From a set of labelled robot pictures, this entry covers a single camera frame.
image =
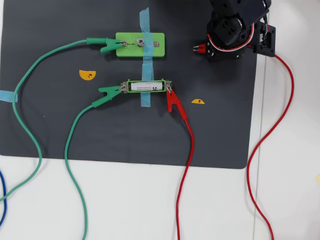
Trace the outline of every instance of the red alligator clip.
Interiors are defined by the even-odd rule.
[[[174,104],[176,105],[176,108],[178,109],[182,120],[187,119],[188,116],[184,110],[184,107],[182,106],[180,99],[175,94],[175,91],[171,87],[166,89],[166,101],[169,113],[172,112],[172,105]]]

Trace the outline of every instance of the green alligator clip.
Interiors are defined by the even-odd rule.
[[[112,100],[115,96],[122,93],[121,86],[100,87],[98,90],[100,93],[106,93],[106,96],[104,96],[104,97],[102,97],[92,103],[92,106],[95,108]]]
[[[88,45],[90,44],[100,44],[100,45],[106,45],[105,47],[100,49],[101,54],[105,54],[107,52],[116,50],[121,48],[122,42],[120,40],[111,39],[111,38],[87,38],[86,43]]]

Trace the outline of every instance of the battery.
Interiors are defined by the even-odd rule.
[[[134,92],[162,91],[164,87],[162,81],[139,81],[131,82],[129,85],[129,89]]]

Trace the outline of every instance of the red plug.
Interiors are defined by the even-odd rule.
[[[194,46],[193,51],[197,52],[198,54],[206,54],[206,45],[200,44],[198,46]]]

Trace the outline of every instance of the blue wire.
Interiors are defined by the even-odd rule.
[[[3,187],[3,196],[5,196],[7,194],[6,183],[5,183],[5,178],[2,175],[1,171],[0,171],[0,178],[1,178],[2,187]],[[0,220],[0,227],[4,223],[4,220],[5,220],[5,217],[6,217],[6,213],[7,213],[7,199],[3,200],[3,202],[4,202],[4,210],[3,210],[2,218]]]

